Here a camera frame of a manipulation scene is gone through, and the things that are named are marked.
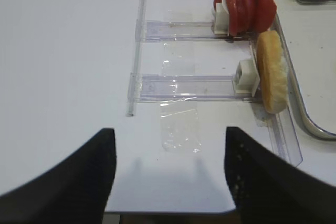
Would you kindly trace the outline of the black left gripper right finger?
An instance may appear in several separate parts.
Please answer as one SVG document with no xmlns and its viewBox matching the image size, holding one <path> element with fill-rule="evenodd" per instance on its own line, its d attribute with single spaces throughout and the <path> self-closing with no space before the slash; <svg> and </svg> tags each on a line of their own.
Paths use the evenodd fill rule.
<svg viewBox="0 0 336 224">
<path fill-rule="evenodd" d="M 226 129 L 224 173 L 242 223 L 335 223 L 334 186 L 235 126 Z"/>
</svg>

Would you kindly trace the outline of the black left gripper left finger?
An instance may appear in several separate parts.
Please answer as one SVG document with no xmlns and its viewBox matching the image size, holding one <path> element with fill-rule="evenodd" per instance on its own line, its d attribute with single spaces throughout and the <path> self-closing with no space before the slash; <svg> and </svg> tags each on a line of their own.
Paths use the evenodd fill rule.
<svg viewBox="0 0 336 224">
<path fill-rule="evenodd" d="M 61 163 L 1 196 L 1 223 L 102 223 L 115 178 L 114 129 L 101 129 Z"/>
</svg>

